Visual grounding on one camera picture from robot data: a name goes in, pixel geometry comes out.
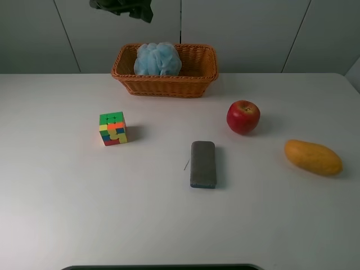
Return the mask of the light blue bath loofah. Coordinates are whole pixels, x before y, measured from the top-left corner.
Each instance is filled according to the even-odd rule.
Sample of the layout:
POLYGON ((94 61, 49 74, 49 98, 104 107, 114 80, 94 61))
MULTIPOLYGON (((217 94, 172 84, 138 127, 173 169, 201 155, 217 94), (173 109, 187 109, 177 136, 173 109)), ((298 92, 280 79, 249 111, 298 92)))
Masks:
POLYGON ((143 44, 137 50, 136 75, 178 76, 181 68, 182 61, 171 43, 143 44))

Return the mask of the multicoloured puzzle cube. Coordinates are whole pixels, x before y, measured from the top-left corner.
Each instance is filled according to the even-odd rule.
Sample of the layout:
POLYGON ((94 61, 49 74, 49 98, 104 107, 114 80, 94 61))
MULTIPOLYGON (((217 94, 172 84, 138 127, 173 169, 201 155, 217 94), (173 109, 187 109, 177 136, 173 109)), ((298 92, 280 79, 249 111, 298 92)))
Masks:
POLYGON ((127 143, 128 132, 123 112, 101 114, 99 116, 99 133, 105 146, 127 143))

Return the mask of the orange wicker basket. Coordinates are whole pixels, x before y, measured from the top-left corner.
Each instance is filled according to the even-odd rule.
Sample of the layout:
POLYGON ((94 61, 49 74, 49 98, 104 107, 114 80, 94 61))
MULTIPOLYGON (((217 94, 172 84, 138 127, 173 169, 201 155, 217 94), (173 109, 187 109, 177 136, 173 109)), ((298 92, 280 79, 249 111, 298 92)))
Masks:
POLYGON ((178 76, 136 75, 134 63, 139 43, 124 45, 114 62, 111 75, 135 96, 199 98, 218 78, 217 54, 205 44, 176 44, 182 61, 178 76))

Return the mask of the grey whiteboard eraser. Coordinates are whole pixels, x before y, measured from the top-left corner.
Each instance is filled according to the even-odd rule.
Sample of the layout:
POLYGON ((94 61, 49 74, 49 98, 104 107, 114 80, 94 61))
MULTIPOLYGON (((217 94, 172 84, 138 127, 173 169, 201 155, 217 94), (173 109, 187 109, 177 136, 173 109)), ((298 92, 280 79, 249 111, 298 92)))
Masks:
POLYGON ((190 186, 215 189, 217 185, 215 144, 211 141, 193 142, 190 162, 190 186))

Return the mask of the red apple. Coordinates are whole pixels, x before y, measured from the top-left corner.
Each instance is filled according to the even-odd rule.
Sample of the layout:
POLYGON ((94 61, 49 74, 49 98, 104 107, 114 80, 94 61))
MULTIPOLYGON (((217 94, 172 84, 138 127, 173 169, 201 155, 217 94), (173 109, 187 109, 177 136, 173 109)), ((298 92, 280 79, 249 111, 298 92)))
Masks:
POLYGON ((259 123, 260 110, 256 104, 239 100, 228 109, 226 121, 232 131, 246 135, 253 131, 259 123))

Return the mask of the dark green sleeve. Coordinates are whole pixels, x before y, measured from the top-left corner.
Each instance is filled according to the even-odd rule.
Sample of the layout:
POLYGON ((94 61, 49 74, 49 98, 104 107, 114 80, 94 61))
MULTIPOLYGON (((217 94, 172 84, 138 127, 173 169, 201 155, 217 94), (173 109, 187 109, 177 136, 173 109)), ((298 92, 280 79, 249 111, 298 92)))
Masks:
POLYGON ((116 16, 129 13, 131 18, 151 23, 154 15, 151 2, 152 0, 90 0, 89 5, 94 9, 107 11, 116 16))

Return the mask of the yellow mango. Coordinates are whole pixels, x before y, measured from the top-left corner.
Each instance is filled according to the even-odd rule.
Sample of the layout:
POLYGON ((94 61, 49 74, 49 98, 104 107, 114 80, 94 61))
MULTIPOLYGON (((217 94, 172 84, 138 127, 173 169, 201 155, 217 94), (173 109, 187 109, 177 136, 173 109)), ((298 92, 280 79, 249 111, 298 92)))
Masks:
POLYGON ((330 148, 291 139, 285 143, 285 156, 293 165, 321 176, 335 176, 343 171, 341 158, 330 148))

